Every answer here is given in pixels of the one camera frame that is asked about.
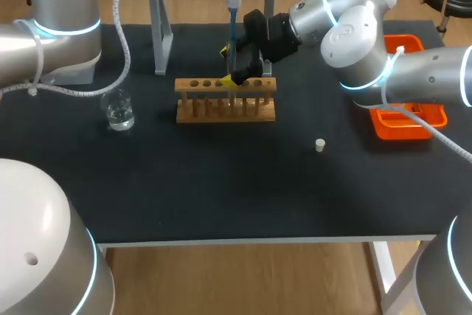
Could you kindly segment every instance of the test tube rack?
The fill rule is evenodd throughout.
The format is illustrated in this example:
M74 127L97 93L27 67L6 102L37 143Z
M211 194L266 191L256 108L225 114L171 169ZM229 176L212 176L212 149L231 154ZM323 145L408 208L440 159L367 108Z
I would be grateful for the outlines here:
M177 123L275 121L274 77L249 78L235 87L224 86L219 79L178 78L175 90L181 95Z

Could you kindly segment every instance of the wooden floor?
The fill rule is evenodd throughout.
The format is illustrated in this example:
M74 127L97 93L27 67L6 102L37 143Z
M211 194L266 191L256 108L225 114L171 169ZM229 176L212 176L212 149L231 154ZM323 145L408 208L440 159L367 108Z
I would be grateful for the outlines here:
M111 23L111 1L100 0L102 20ZM165 0L173 23L224 23L224 0ZM297 0L277 0L287 12ZM244 13L259 7L245 0ZM25 0L0 0L0 22L26 16ZM148 24L148 0L122 0L122 22ZM439 13L418 0L398 0L387 19L432 19ZM472 44L472 21L453 18L445 42ZM390 243L396 272L415 243ZM365 245L360 243L192 246L117 249L109 255L117 290L116 315L370 315L379 314ZM414 306L404 314L417 314Z

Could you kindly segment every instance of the small glass cup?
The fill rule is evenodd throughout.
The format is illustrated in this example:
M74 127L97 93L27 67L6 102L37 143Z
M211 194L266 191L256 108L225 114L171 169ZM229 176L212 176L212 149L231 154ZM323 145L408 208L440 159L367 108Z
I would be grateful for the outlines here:
M115 131L127 131L134 125L133 109L129 93L114 89L102 96L102 109L105 111L110 127Z

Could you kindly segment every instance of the white bottle cap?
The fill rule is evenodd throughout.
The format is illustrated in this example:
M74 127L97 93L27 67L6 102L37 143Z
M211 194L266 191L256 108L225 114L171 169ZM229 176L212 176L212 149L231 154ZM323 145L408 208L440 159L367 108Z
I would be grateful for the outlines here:
M325 148L326 142L325 142L324 139L318 138L315 141L315 145L316 145L316 151L318 153L321 153L323 151L323 149Z

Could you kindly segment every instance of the black table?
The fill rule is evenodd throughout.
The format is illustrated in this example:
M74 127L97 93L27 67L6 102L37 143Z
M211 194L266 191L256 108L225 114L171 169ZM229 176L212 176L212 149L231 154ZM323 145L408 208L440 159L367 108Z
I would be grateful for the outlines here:
M425 48L443 45L429 21L384 27L417 35ZM133 62L124 87L136 115L129 132L107 129L98 98L22 91L0 105L0 157L54 178L98 243L434 235L469 201L468 163L435 139L379 140L319 48L273 66L276 122L177 125L174 79L223 76L228 28L173 31L167 75L156 77L150 27L125 27ZM113 81L122 61L115 29L103 26L95 83L81 89ZM472 113L445 110L444 133L472 150ZM327 142L323 153L317 138Z

